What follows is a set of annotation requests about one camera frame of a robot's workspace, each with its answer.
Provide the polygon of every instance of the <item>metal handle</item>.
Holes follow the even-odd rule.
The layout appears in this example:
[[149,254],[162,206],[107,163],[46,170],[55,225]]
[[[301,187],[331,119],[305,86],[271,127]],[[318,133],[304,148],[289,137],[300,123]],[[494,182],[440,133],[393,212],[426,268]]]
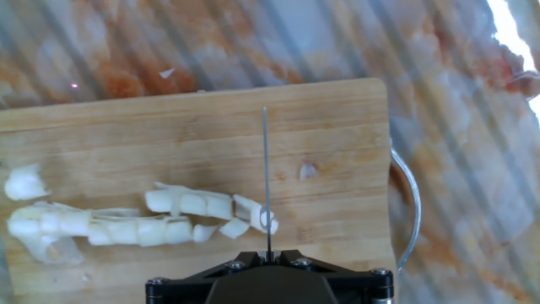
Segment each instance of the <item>metal handle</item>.
[[397,272],[401,273],[403,266],[407,262],[409,256],[411,255],[411,252],[413,252],[414,245],[416,244],[416,240],[419,237],[420,221],[422,220],[422,201],[420,200],[419,186],[417,185],[416,180],[414,179],[413,173],[408,168],[407,164],[405,164],[405,161],[403,161],[401,156],[399,156],[399,154],[394,150],[393,147],[391,147],[391,158],[396,162],[396,164],[405,174],[408,184],[411,187],[411,192],[413,194],[413,201],[414,201],[413,234],[411,235],[411,238],[408,241],[407,249],[405,249],[405,252],[403,253],[402,258],[399,260],[399,264],[397,265]]
[[394,304],[394,299],[371,299],[370,304]]

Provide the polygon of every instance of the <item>sliced vegetable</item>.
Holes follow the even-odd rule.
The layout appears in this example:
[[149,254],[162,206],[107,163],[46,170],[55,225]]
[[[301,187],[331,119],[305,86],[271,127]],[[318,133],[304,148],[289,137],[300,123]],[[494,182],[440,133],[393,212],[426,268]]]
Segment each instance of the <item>sliced vegetable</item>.
[[88,242],[94,246],[114,245],[107,227],[100,222],[90,224]]
[[305,163],[300,168],[300,180],[304,181],[308,178],[315,178],[319,176],[319,171],[311,163]]
[[180,244],[193,240],[193,225],[189,218],[174,218],[165,227],[165,241],[168,244]]
[[61,211],[50,210],[41,215],[40,229],[42,233],[57,234],[60,232]]
[[60,216],[60,232],[65,236],[87,236],[92,212],[72,211]]
[[39,203],[41,202],[37,202],[30,206],[26,206],[26,207],[15,210],[11,214],[9,219],[10,220],[39,220],[41,215],[44,212],[51,210],[48,206],[52,206],[51,204],[48,204],[47,206],[43,206],[43,205],[40,205]]
[[187,214],[206,216],[206,200],[200,195],[185,193],[180,197],[180,211]]
[[232,220],[233,219],[233,198],[229,195],[215,196],[207,195],[207,216],[212,216],[218,219]]
[[137,245],[137,220],[102,221],[115,244]]
[[250,200],[249,198],[244,198],[238,194],[235,194],[233,198],[236,202],[235,215],[239,219],[250,220],[253,207],[262,207],[258,202]]
[[233,219],[233,199],[230,195],[160,182],[155,185],[159,190],[145,193],[146,205],[154,212],[170,212],[172,216],[196,214],[224,220]]
[[139,219],[138,244],[141,247],[150,247],[166,244],[165,228],[167,219]]
[[168,189],[147,191],[144,194],[146,206],[154,212],[170,212],[171,206],[178,201]]
[[38,236],[40,222],[38,220],[8,220],[8,230],[12,236]]
[[219,228],[219,232],[221,232],[225,236],[235,239],[236,237],[246,233],[248,229],[250,229],[250,225],[248,223],[239,218],[234,218],[230,222]]
[[19,240],[28,248],[34,258],[43,263],[72,263],[84,261],[77,244],[71,237],[25,236]]
[[[270,211],[270,223],[270,232],[274,234],[278,230],[279,223],[274,219],[274,213],[272,211]],[[255,206],[251,209],[250,224],[259,231],[267,232],[267,211],[262,206]]]
[[41,180],[40,170],[39,164],[13,169],[4,185],[8,198],[18,201],[50,195],[51,192],[46,191],[46,184]]
[[217,226],[195,225],[195,227],[193,228],[193,241],[206,242],[210,239],[210,236],[212,236],[212,234],[217,229]]

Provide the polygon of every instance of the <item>black metal mount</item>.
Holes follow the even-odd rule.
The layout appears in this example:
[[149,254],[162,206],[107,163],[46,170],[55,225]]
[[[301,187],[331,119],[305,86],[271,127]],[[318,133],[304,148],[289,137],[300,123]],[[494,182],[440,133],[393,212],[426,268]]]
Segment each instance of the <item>black metal mount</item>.
[[146,283],[147,304],[393,303],[393,273],[353,271],[298,250],[241,252],[234,260],[181,280]]

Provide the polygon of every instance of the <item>wood grain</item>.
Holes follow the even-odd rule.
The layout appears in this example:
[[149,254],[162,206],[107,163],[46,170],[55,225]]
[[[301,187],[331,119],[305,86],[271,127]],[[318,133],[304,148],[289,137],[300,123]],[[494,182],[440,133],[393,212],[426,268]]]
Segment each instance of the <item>wood grain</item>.
[[[263,201],[263,106],[280,221],[273,245],[351,269],[395,269],[386,91],[376,79],[0,111],[0,182],[38,162],[53,190],[47,199],[79,208],[144,209],[155,181]],[[304,162],[320,176],[300,181]],[[0,194],[1,220],[29,203]],[[182,278],[266,246],[256,231],[148,248],[78,238],[83,263],[45,265],[5,225],[0,235],[21,303],[142,303],[147,279]]]

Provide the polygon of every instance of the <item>thin metal blade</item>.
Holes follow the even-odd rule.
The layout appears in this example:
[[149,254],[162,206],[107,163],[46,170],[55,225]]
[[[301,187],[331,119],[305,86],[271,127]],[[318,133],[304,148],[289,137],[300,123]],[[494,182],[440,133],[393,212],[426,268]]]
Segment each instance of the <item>thin metal blade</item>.
[[262,129],[264,134],[264,182],[267,191],[267,241],[268,241],[268,251],[267,251],[267,261],[271,263],[273,261],[272,256],[272,238],[270,233],[270,228],[272,223],[270,222],[270,186],[268,183],[268,135],[267,135],[267,108],[262,108]]

